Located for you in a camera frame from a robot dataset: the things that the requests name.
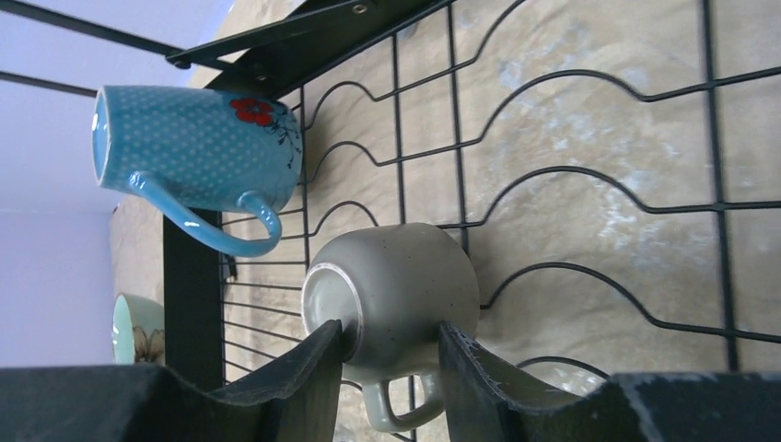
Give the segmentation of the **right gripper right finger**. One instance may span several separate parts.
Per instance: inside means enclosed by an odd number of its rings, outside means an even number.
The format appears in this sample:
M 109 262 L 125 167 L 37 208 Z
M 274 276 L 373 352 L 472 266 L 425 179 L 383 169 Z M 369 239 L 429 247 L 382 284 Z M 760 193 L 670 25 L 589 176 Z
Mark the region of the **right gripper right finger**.
M 777 372 L 623 373 L 584 397 L 439 326 L 453 441 L 777 441 Z

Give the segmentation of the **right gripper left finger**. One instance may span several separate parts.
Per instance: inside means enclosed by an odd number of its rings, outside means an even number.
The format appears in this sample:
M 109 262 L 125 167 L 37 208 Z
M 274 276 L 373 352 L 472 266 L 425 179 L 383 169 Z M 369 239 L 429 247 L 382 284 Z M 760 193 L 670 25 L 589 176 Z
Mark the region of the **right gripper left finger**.
M 8 368 L 4 441 L 330 441 L 338 409 L 342 324 L 204 392 L 156 364 Z

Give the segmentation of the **small grey mug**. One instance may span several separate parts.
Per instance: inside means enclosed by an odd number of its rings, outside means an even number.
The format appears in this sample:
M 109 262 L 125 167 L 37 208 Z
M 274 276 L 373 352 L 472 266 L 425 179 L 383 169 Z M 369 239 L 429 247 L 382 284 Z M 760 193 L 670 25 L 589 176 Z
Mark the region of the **small grey mug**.
M 426 223 L 370 227 L 330 240 L 301 290 L 307 333 L 328 320 L 344 330 L 345 379 L 360 385 L 373 428 L 405 432 L 444 411 L 438 327 L 474 336 L 480 290 L 448 233 Z

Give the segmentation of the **blue polka dot mug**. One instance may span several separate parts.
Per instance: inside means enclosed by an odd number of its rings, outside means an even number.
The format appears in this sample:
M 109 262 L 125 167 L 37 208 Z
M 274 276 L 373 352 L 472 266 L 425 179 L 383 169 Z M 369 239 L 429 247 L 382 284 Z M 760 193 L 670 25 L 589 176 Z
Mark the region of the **blue polka dot mug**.
M 258 257 L 280 242 L 303 135 L 285 104 L 213 89 L 105 86 L 91 123 L 96 182 L 135 195 L 204 245 Z

